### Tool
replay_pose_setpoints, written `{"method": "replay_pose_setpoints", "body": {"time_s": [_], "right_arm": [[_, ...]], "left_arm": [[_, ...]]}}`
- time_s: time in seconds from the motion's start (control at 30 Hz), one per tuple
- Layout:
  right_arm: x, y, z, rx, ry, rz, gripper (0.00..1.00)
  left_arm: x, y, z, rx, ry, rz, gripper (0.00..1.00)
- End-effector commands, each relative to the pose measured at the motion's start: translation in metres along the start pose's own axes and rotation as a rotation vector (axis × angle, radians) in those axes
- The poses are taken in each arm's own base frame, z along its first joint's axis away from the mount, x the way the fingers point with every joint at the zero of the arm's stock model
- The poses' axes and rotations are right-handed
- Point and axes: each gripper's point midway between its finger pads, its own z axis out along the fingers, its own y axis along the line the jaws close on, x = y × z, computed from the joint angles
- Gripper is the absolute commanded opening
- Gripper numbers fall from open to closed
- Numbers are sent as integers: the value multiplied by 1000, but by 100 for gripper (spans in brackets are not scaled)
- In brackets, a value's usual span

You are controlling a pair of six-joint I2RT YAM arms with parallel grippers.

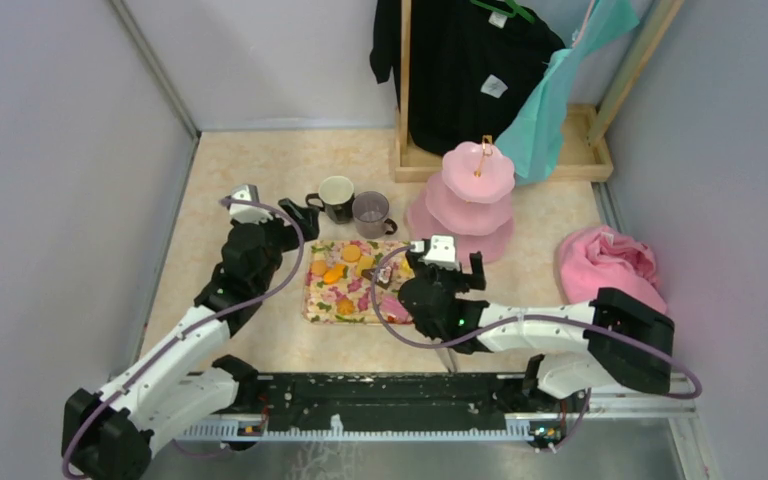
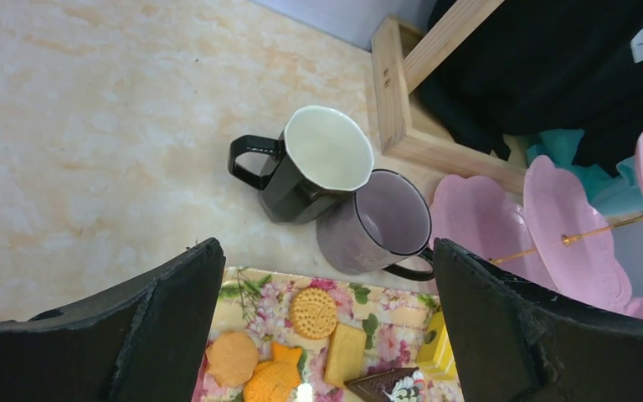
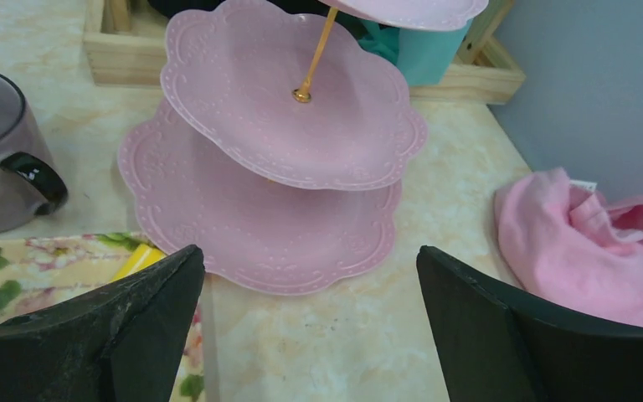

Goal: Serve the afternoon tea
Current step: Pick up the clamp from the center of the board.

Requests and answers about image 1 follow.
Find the chocolate triangle cake slice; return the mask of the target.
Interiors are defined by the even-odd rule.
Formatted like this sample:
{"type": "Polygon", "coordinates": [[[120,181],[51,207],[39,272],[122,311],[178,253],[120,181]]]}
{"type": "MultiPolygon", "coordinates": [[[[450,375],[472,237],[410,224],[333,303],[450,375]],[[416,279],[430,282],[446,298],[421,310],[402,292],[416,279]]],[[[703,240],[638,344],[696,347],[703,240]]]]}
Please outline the chocolate triangle cake slice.
{"type": "Polygon", "coordinates": [[[387,289],[393,280],[393,269],[391,266],[385,266],[380,270],[376,268],[364,269],[361,271],[361,276],[371,283],[387,289]]]}

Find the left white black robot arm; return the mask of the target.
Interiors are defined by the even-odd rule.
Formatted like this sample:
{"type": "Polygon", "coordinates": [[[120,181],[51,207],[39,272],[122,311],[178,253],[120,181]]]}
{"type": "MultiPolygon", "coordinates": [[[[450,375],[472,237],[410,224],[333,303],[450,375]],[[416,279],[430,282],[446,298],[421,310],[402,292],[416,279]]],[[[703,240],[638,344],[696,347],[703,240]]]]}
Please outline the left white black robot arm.
{"type": "Polygon", "coordinates": [[[263,302],[285,288],[302,261],[272,283],[287,252],[318,238],[319,211],[284,198],[277,207],[227,196],[232,228],[209,282],[176,326],[146,355],[95,391],[64,406],[62,474],[67,479],[139,479],[156,455],[204,417],[229,407],[252,411],[257,372],[227,358],[193,367],[228,342],[263,302]]]}

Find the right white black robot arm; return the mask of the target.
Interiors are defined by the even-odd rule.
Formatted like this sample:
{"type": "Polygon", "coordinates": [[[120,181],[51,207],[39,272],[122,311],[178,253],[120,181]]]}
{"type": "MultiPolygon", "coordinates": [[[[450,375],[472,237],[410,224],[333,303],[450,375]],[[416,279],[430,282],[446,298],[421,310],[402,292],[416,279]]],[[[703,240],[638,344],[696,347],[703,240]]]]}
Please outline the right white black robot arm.
{"type": "Polygon", "coordinates": [[[548,412],[580,390],[613,383],[669,393],[675,325],[625,292],[601,287],[594,299],[577,304],[509,307],[464,298],[485,287],[482,272],[444,268],[418,252],[406,259],[414,276],[398,300],[416,330],[464,355],[531,351],[523,398],[532,410],[548,412]]]}

